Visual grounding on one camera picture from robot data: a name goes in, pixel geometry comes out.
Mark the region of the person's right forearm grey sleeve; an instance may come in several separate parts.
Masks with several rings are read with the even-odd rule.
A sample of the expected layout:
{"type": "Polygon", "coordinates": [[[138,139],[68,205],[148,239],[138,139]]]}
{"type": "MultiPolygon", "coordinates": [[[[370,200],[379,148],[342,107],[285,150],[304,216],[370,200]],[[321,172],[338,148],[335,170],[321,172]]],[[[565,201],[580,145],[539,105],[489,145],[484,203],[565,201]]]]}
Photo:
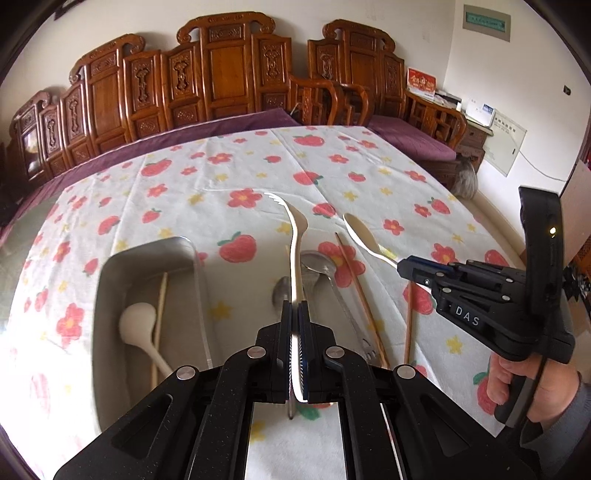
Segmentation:
{"type": "Polygon", "coordinates": [[[520,447],[541,479],[590,478],[590,385],[581,381],[573,400],[549,428],[527,422],[520,447]]]}

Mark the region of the person's right hand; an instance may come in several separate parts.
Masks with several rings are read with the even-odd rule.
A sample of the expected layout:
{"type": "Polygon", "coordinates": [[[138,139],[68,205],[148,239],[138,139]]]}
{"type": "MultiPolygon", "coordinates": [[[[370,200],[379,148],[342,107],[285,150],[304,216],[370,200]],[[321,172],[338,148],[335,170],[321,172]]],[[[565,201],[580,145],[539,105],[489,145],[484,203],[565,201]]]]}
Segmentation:
{"type": "MultiPolygon", "coordinates": [[[[514,377],[534,379],[541,366],[542,357],[532,354],[527,360],[512,362],[496,353],[491,354],[488,397],[497,405],[509,399],[509,385],[514,377]]],[[[578,372],[568,364],[547,360],[527,417],[531,422],[549,428],[570,406],[580,386],[578,372]]]]}

